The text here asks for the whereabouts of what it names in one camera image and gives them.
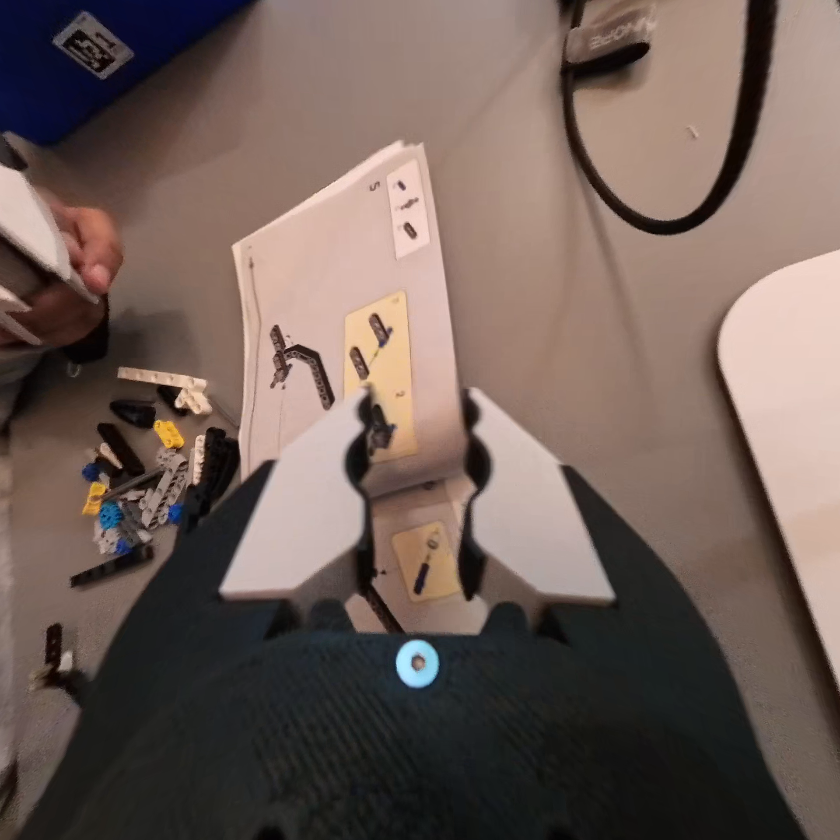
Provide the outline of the white tablet stand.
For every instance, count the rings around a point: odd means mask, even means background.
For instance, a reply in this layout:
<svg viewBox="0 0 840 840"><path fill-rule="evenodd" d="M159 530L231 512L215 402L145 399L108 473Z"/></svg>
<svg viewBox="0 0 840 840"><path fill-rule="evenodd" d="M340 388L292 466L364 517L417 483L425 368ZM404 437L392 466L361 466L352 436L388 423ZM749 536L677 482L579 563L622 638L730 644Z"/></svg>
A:
<svg viewBox="0 0 840 840"><path fill-rule="evenodd" d="M839 684L839 251L778 269L722 321L717 362Z"/></svg>

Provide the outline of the lego instruction booklet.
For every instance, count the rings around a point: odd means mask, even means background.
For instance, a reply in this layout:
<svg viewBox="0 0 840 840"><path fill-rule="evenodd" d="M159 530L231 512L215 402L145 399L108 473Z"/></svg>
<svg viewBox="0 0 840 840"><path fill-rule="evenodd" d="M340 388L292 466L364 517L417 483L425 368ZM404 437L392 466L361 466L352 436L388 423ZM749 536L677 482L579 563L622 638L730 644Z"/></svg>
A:
<svg viewBox="0 0 840 840"><path fill-rule="evenodd" d="M487 608L457 572L471 483L424 144L379 150L233 254L242 479L368 384L373 587L410 633L478 632Z"/></svg>

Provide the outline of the black lego beam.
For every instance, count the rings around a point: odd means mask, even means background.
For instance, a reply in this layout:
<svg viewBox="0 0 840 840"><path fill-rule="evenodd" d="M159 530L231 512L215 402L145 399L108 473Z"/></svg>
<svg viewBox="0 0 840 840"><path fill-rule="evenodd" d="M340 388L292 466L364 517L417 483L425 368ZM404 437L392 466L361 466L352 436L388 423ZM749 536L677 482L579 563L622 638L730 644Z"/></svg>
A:
<svg viewBox="0 0 840 840"><path fill-rule="evenodd" d="M28 689L58 689L80 703L84 683L85 677L77 667L73 651L64 648L62 624L49 625L45 630L44 662L31 672Z"/></svg>

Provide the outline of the pile of lego pieces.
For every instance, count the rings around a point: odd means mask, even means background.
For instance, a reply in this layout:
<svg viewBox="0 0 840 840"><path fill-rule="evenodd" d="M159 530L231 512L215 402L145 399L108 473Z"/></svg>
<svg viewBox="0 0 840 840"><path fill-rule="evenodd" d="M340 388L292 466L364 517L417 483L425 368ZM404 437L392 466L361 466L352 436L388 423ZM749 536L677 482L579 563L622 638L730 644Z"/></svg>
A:
<svg viewBox="0 0 840 840"><path fill-rule="evenodd" d="M72 591L165 555L163 542L194 530L239 476L238 430L205 386L182 388L171 374L108 386L83 428L86 553L71 564Z"/></svg>

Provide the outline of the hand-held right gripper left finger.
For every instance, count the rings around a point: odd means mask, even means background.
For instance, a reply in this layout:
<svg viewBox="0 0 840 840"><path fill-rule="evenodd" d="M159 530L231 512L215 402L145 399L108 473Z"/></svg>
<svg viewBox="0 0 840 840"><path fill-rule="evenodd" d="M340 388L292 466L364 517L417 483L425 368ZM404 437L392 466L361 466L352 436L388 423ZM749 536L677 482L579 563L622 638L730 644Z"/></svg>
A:
<svg viewBox="0 0 840 840"><path fill-rule="evenodd" d="M346 603L371 548L371 388L361 387L281 452L219 586L227 602Z"/></svg>

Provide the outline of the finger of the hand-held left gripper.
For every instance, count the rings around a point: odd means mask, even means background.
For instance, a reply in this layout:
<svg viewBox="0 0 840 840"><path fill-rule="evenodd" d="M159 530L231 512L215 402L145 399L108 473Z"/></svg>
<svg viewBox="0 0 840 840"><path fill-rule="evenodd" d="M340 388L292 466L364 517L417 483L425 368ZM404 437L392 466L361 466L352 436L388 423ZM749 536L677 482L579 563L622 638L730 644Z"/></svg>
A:
<svg viewBox="0 0 840 840"><path fill-rule="evenodd" d="M45 201L22 171L1 168L1 233L30 264L63 281L82 299L98 302L73 268L67 242Z"/></svg>
<svg viewBox="0 0 840 840"><path fill-rule="evenodd" d="M15 316L30 312L30 306L19 299L12 291L1 289L1 327L5 333L13 337L15 342L26 343L30 346L42 346L43 341L26 329L16 320Z"/></svg>

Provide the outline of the blue plastic bin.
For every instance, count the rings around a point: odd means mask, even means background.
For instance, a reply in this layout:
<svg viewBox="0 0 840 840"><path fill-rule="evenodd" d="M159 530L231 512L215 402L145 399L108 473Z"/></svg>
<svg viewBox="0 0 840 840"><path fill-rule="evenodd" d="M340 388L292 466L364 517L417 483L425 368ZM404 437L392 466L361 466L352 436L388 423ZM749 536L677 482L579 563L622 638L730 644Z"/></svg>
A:
<svg viewBox="0 0 840 840"><path fill-rule="evenodd" d="M65 139L248 1L2 1L1 130Z"/></svg>

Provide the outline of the person's left forearm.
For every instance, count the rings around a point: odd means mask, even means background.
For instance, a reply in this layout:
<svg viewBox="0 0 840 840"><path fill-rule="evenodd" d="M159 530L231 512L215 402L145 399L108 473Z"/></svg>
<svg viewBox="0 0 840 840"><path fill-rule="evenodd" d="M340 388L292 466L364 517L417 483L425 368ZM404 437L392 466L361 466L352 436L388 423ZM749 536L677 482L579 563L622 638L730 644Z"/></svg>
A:
<svg viewBox="0 0 840 840"><path fill-rule="evenodd" d="M28 344L1 348L1 432L9 419L25 380L33 373L47 351Z"/></svg>

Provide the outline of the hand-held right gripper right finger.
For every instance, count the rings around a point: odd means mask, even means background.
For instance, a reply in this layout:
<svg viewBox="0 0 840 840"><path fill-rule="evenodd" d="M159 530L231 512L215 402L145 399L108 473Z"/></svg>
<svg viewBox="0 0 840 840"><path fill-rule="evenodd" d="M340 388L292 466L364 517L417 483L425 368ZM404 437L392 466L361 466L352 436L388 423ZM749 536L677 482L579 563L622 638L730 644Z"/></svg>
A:
<svg viewBox="0 0 840 840"><path fill-rule="evenodd" d="M465 506L458 578L467 601L613 604L616 596L562 463L485 393L463 396Z"/></svg>

